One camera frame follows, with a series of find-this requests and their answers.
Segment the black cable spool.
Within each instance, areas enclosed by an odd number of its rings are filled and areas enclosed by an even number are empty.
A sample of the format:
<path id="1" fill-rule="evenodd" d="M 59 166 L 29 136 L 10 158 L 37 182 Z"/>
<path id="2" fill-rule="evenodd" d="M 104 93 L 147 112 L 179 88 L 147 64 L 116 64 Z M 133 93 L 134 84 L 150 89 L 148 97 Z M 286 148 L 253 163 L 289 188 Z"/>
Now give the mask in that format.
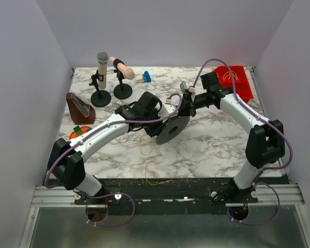
<path id="1" fill-rule="evenodd" d="M 156 144 L 162 145 L 175 138 L 185 129 L 189 121 L 189 116 L 175 116 L 170 118 L 157 136 Z"/>

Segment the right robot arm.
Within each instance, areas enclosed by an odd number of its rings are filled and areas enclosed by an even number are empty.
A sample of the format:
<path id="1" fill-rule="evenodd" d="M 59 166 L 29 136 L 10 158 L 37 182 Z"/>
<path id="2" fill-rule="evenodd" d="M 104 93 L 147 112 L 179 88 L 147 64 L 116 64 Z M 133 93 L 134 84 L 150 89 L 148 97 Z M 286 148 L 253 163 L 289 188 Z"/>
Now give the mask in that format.
<path id="1" fill-rule="evenodd" d="M 202 75 L 201 82 L 205 92 L 198 95 L 191 82 L 183 81 L 180 84 L 183 100 L 178 115 L 194 117 L 197 109 L 214 105 L 246 131 L 246 162 L 233 181 L 237 189 L 248 189 L 268 164 L 275 163 L 285 154 L 284 139 L 278 134 L 278 131 L 283 132 L 283 124 L 258 114 L 235 95 L 231 87 L 223 88 L 215 72 Z"/>

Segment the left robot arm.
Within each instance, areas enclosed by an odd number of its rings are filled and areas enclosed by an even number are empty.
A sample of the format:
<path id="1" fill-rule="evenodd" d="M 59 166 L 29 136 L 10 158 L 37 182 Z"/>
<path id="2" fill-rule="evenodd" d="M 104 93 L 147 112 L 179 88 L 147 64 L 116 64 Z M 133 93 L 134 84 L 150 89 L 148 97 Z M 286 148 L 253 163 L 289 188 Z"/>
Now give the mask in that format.
<path id="1" fill-rule="evenodd" d="M 102 184 L 85 171 L 84 163 L 106 144 L 135 129 L 157 131 L 176 111 L 177 107 L 172 104 L 171 98 L 162 102 L 147 91 L 138 101 L 117 108 L 106 121 L 90 131 L 69 141 L 58 139 L 51 150 L 44 185 L 53 188 L 49 177 L 54 175 L 66 190 L 97 195 Z"/>

